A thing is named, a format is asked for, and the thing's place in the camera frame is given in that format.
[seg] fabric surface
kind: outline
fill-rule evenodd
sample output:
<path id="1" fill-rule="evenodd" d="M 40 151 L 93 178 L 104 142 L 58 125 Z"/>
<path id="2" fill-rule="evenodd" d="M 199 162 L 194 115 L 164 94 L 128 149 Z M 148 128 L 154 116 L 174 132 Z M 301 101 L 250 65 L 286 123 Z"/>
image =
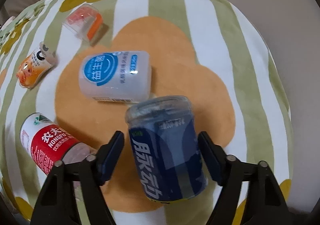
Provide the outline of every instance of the fabric surface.
<path id="1" fill-rule="evenodd" d="M 84 2 L 97 8 L 108 26 L 95 47 L 62 27 L 63 20 Z M 241 161 L 267 161 L 288 196 L 289 104 L 263 39 L 228 1 L 44 0 L 25 9 L 0 31 L 0 37 L 1 182 L 26 218 L 31 217 L 45 180 L 19 138 L 24 119 L 33 112 L 41 112 L 94 148 L 107 143 L 115 130 L 126 134 L 113 177 L 102 187 L 117 224 L 206 224 L 217 202 L 221 188 L 212 181 L 188 201 L 161 205 L 145 197 L 124 121 L 130 105 L 87 99 L 78 86 L 81 61 L 102 51 L 147 51 L 153 96 L 187 96 L 193 104 L 196 132 L 207 131 L 227 154 Z M 17 68 L 42 41 L 56 50 L 59 63 L 35 88 L 22 89 L 15 77 Z M 234 225 L 240 223 L 247 188 L 248 183 L 243 183 Z M 83 202 L 78 202 L 78 208 L 87 224 Z"/>
<path id="2" fill-rule="evenodd" d="M 294 131 L 294 174 L 287 203 L 310 212 L 320 197 L 319 6 L 315 0 L 228 1 L 257 27 L 275 59 Z"/>
<path id="3" fill-rule="evenodd" d="M 1 28 L 6 28 L 16 17 L 15 16 L 11 16 L 4 24 L 3 26 L 1 26 Z"/>

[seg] clear plastic container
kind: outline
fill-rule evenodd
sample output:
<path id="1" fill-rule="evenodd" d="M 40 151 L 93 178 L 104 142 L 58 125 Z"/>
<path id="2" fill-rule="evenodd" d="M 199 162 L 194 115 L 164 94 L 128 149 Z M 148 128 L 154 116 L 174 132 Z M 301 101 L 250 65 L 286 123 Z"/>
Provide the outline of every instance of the clear plastic container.
<path id="1" fill-rule="evenodd" d="M 102 27 L 103 19 L 96 8 L 83 4 L 73 11 L 62 24 L 79 39 L 91 42 Z"/>
<path id="2" fill-rule="evenodd" d="M 145 51 L 117 51 L 86 57 L 79 70 L 81 92 L 99 101 L 141 102 L 151 88 L 151 66 Z"/>
<path id="3" fill-rule="evenodd" d="M 87 156 L 95 154 L 96 152 L 96 149 L 88 146 L 87 144 L 77 143 L 69 149 L 69 151 L 63 157 L 62 161 L 65 164 L 81 162 Z"/>
<path id="4" fill-rule="evenodd" d="M 165 96 L 139 103 L 127 110 L 125 120 L 148 198 L 170 203 L 204 190 L 207 178 L 187 97 Z"/>

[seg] blue circular label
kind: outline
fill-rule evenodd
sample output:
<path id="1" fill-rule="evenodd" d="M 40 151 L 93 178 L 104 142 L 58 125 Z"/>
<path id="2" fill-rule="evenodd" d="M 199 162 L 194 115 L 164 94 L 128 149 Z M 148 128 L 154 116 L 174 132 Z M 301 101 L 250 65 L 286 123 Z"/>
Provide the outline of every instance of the blue circular label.
<path id="1" fill-rule="evenodd" d="M 92 57 L 84 66 L 86 78 L 101 86 L 109 82 L 118 67 L 118 56 L 112 53 L 103 53 Z"/>

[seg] screw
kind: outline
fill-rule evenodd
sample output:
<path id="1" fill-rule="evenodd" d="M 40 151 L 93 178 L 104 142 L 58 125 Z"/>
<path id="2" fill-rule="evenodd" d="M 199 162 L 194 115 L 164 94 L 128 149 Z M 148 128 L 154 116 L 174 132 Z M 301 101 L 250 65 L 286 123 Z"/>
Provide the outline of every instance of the screw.
<path id="1" fill-rule="evenodd" d="M 63 161 L 58 160 L 57 162 L 54 163 L 54 166 L 59 167 L 59 166 L 62 166 L 62 164 L 63 164 Z"/>
<path id="2" fill-rule="evenodd" d="M 237 158 L 233 155 L 227 155 L 227 160 L 229 160 L 230 162 L 234 162 L 235 160 L 237 160 Z"/>
<path id="3" fill-rule="evenodd" d="M 95 155 L 89 155 L 89 156 L 87 156 L 86 159 L 87 159 L 88 162 L 92 162 L 92 161 L 94 161 L 96 159 L 96 156 Z"/>
<path id="4" fill-rule="evenodd" d="M 262 167 L 268 167 L 268 163 L 266 161 L 260 161 L 259 164 L 262 166 Z"/>

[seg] barcode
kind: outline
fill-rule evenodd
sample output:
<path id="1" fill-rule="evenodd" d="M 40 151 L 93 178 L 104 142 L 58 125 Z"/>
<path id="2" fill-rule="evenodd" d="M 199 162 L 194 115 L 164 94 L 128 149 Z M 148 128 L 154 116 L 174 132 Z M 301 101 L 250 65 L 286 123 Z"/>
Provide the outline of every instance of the barcode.
<path id="1" fill-rule="evenodd" d="M 99 101 L 111 101 L 111 102 L 124 102 L 124 103 L 132 102 L 132 99 L 109 98 L 109 97 L 94 97 L 94 99 Z"/>

